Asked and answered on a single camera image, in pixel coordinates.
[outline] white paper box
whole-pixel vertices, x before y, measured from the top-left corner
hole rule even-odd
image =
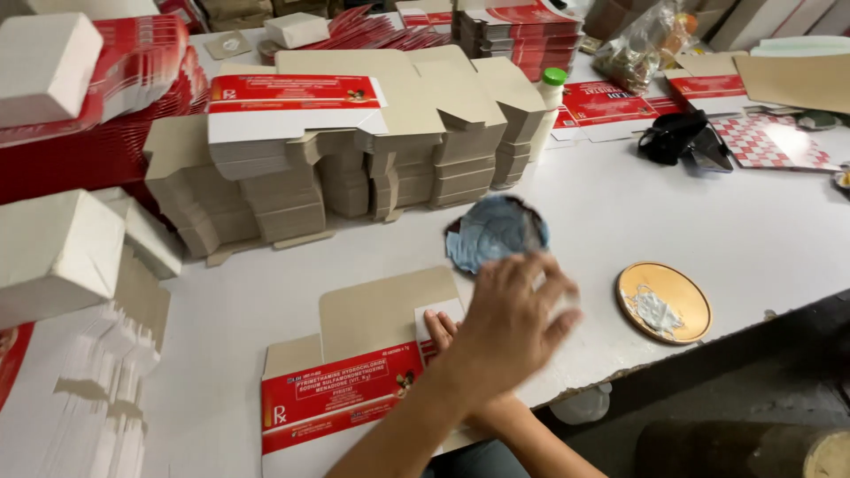
[[[83,190],[0,207],[0,329],[112,299],[124,231]]]
[[[0,26],[0,128],[78,117],[103,42],[84,14],[7,19]]]
[[[124,218],[127,235],[124,242],[133,248],[139,260],[164,281],[180,275],[183,245],[165,225],[120,187],[92,192],[102,203]]]
[[[327,20],[303,12],[266,20],[263,24],[269,38],[283,48],[298,48],[331,37]]]

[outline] dark floor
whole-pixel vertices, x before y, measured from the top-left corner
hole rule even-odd
[[[604,473],[625,477],[638,435],[657,419],[850,428],[849,378],[850,302],[836,296],[617,379],[594,424],[537,415]]]

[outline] white table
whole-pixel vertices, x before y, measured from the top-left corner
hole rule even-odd
[[[201,64],[211,67],[203,54]],[[546,151],[510,190],[548,221],[552,252],[581,285],[586,313],[534,393],[520,394],[529,406],[689,349],[656,343],[623,318],[614,283],[631,263],[666,263],[700,285],[715,315],[706,342],[761,323],[766,309],[850,287],[850,204],[826,175],[696,177],[635,157],[635,143]],[[323,293],[448,265],[442,230],[468,209],[412,210],[389,225],[347,221],[329,240],[238,253],[212,269],[186,265],[164,282],[173,296],[162,362],[144,382],[143,474],[260,476],[266,347],[318,333]],[[456,282],[468,301],[471,284]],[[353,310],[351,320],[368,313]]]

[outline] red carton stack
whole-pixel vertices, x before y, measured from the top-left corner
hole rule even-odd
[[[469,58],[504,56],[532,82],[543,70],[569,72],[581,42],[583,19],[566,14],[547,0],[531,5],[455,10],[452,36]]]
[[[0,129],[0,204],[120,185],[158,211],[144,188],[150,124],[203,112],[207,77],[176,15],[94,25],[104,47],[80,116]]]

